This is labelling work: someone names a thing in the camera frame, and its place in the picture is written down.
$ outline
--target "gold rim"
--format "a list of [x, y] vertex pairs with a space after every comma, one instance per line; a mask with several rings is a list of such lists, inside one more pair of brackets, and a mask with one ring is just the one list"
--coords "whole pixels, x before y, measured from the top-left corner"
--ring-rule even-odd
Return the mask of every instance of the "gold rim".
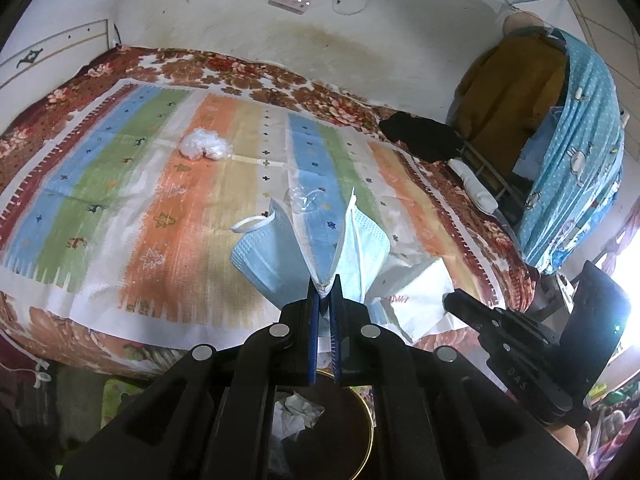
[[[327, 377], [331, 377], [332, 379], [335, 380], [333, 374], [329, 372], [325, 372], [324, 370], [316, 370], [316, 374], [321, 374]], [[373, 426], [373, 416], [369, 411], [369, 407], [367, 406], [367, 403], [364, 401], [364, 399], [361, 396], [358, 395], [356, 390], [354, 390], [350, 386], [348, 386], [348, 389], [360, 401], [360, 404], [362, 405], [364, 412], [367, 414], [367, 422], [368, 422], [367, 426], [369, 427], [369, 444], [367, 445], [367, 452], [365, 453], [364, 459], [360, 463], [358, 470], [349, 478], [349, 480], [355, 480], [360, 475], [360, 473], [362, 473], [364, 466], [367, 465], [367, 460], [369, 460], [369, 457], [371, 456], [371, 449], [373, 449], [374, 426]]]

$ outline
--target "light blue surgical mask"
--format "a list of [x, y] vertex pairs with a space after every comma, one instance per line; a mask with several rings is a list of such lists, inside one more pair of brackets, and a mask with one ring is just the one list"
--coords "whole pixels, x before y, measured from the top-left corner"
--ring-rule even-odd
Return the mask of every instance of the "light blue surgical mask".
[[278, 308], [306, 298], [309, 276], [324, 298], [336, 274], [340, 274], [342, 296], [363, 302], [389, 253], [390, 243], [385, 232], [355, 203], [352, 193], [329, 277], [322, 282], [317, 269], [300, 249], [289, 216], [273, 199], [267, 218], [250, 217], [231, 228], [236, 233], [244, 233], [231, 251], [231, 263]]

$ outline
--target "red floral bedspread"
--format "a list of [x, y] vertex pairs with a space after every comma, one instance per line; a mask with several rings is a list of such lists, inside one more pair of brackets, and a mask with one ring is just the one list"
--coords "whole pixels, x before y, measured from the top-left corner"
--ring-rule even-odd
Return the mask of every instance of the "red floral bedspread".
[[[285, 68], [245, 62], [222, 54], [193, 50], [120, 47], [108, 51], [71, 81], [31, 105], [0, 136], [0, 192], [47, 139], [64, 129], [120, 79], [164, 82], [180, 86], [218, 86], [231, 95], [294, 111], [306, 111], [339, 126], [385, 140], [378, 122], [395, 110], [319, 82], [309, 82]], [[505, 304], [524, 311], [533, 298], [535, 277], [519, 258], [509, 237], [494, 218], [471, 205], [445, 164], [421, 163], [430, 184], [461, 219], [484, 257], [491, 263]], [[129, 376], [153, 376], [167, 370], [183, 350], [158, 348], [99, 333], [33, 306], [13, 304], [0, 293], [0, 328], [39, 356], [94, 371]], [[471, 329], [426, 336], [417, 346], [431, 350], [450, 344], [463, 351], [477, 344]]]

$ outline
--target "bed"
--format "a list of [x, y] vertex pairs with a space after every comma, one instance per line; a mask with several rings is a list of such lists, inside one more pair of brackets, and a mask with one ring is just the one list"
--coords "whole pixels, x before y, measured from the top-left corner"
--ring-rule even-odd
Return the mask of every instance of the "bed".
[[[355, 188], [392, 253], [441, 256], [455, 286], [523, 312], [536, 272], [445, 164], [386, 141], [378, 122], [393, 113], [272, 64], [107, 51], [0, 137], [2, 330], [33, 354], [124, 376], [161, 374], [203, 340], [240, 344], [279, 312], [230, 265], [228, 228], [300, 184], [326, 196], [323, 237]], [[233, 157], [180, 158], [195, 127], [222, 132]], [[469, 328], [415, 343], [441, 344], [478, 343]]]

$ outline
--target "crumpled tissue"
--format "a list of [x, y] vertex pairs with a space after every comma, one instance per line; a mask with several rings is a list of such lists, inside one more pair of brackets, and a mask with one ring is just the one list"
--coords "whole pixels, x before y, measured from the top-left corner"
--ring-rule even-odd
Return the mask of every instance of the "crumpled tissue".
[[196, 128], [178, 144], [178, 149], [189, 160], [197, 160], [202, 155], [213, 160], [231, 156], [231, 145], [217, 132]]
[[312, 428], [323, 413], [322, 406], [306, 400], [298, 393], [281, 397], [273, 407], [271, 435], [277, 440], [295, 436], [305, 428]]

